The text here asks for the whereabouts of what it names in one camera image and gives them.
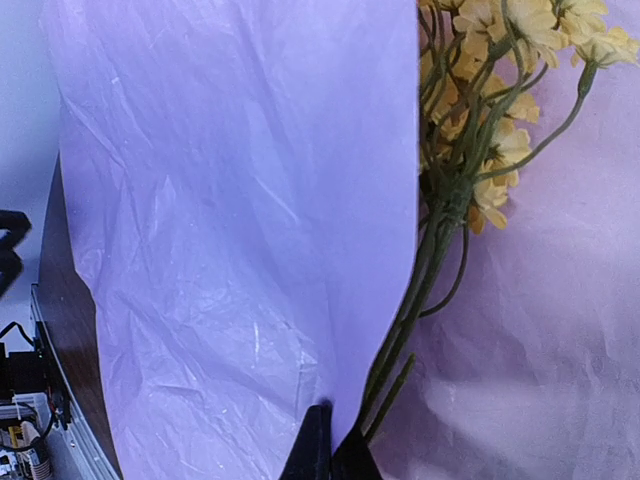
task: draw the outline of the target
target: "black cable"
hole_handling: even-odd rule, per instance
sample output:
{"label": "black cable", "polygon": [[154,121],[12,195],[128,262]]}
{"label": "black cable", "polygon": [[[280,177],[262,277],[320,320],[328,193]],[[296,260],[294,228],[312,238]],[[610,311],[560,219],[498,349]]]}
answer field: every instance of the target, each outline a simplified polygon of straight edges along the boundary
{"label": "black cable", "polygon": [[55,421],[56,421],[56,416],[55,416],[55,414],[53,412],[51,412],[51,417],[49,418],[49,424],[47,425],[47,428],[42,433],[42,435],[40,435],[33,442],[31,442],[30,445],[28,445],[26,447],[14,448],[14,447],[9,447],[7,445],[0,444],[0,450],[6,450],[7,452],[11,452],[11,453],[23,453],[23,452],[28,452],[29,450],[33,450],[34,448],[38,447],[41,443],[43,443],[44,440],[49,435],[49,433],[51,433],[51,429],[53,428],[53,424],[55,423]]}
{"label": "black cable", "polygon": [[9,325],[4,327],[2,331],[0,331],[0,338],[3,338],[13,328],[17,328],[18,330],[20,330],[20,335],[22,335],[22,338],[24,338],[29,345],[31,345],[32,347],[35,346],[35,343],[33,342],[33,340],[29,338],[29,335],[27,335],[27,332],[24,331],[24,328],[22,328],[22,325],[20,325],[18,322],[11,322]]}

